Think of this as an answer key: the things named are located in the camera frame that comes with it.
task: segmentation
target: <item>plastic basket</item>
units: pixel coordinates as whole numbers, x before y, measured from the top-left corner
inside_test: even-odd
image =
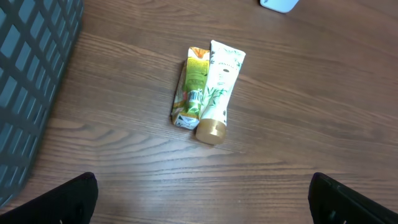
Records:
[[[83,0],[0,0],[0,207],[26,183],[71,49]]]

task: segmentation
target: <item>wood grain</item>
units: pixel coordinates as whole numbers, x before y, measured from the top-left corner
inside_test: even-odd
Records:
[[[314,172],[398,212],[398,4],[86,0],[26,188],[2,212],[85,171],[92,223],[311,223]],[[170,122],[189,46],[247,53],[224,144]]]

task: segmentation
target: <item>gray basket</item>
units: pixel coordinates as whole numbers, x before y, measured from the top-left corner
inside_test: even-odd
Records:
[[[82,14],[83,0],[0,0],[0,207],[26,183]]]

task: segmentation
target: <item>black object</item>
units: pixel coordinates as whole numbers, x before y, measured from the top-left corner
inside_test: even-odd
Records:
[[[308,201],[314,224],[398,223],[398,214],[318,172]]]
[[[73,46],[83,0],[0,0],[0,207],[25,185]]]
[[[0,215],[2,224],[89,224],[98,198],[91,172]]]

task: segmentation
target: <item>hand cream tube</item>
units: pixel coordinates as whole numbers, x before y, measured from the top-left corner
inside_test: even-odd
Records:
[[[226,135],[226,108],[246,53],[211,41],[211,55],[201,120],[196,137],[208,144],[223,143]]]

